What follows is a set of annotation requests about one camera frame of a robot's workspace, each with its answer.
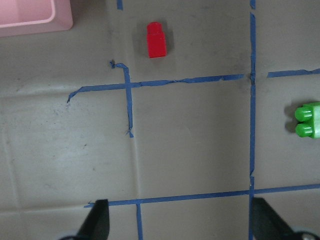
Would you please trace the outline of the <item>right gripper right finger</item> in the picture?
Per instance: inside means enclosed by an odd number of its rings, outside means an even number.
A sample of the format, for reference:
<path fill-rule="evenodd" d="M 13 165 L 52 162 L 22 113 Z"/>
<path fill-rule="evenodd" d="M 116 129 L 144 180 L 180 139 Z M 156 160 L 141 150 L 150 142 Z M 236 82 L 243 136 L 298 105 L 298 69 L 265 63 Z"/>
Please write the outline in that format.
<path fill-rule="evenodd" d="M 256 240 L 289 240 L 292 228 L 262 197 L 251 201 L 251 231 Z"/>

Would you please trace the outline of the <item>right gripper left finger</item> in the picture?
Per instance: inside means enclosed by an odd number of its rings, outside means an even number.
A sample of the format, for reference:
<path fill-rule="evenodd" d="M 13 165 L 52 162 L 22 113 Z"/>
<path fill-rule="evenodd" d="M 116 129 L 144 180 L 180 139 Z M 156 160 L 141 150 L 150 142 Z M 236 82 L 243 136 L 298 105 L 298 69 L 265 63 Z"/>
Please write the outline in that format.
<path fill-rule="evenodd" d="M 110 233 L 109 202 L 97 200 L 82 226 L 75 235 L 75 240 L 107 240 Z"/>

